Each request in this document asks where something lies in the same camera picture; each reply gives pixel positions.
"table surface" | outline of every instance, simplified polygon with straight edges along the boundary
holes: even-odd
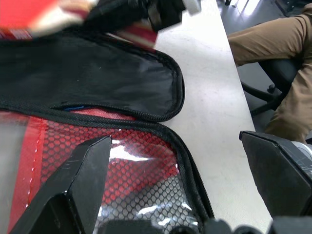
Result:
[[[184,107],[165,123],[190,149],[216,218],[232,228],[252,225],[265,233],[271,217],[259,195],[238,136],[254,125],[215,0],[202,13],[159,34],[156,49],[180,65]]]

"black chair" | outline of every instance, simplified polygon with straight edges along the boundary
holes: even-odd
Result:
[[[267,102],[263,106],[251,110],[250,112],[252,117],[268,110],[277,109],[281,101],[290,90],[298,70],[302,67],[302,60],[296,58],[272,59],[259,62],[259,64],[265,73],[269,76],[269,78],[273,81],[274,85],[269,86],[267,93],[257,90],[242,82],[244,91]]]

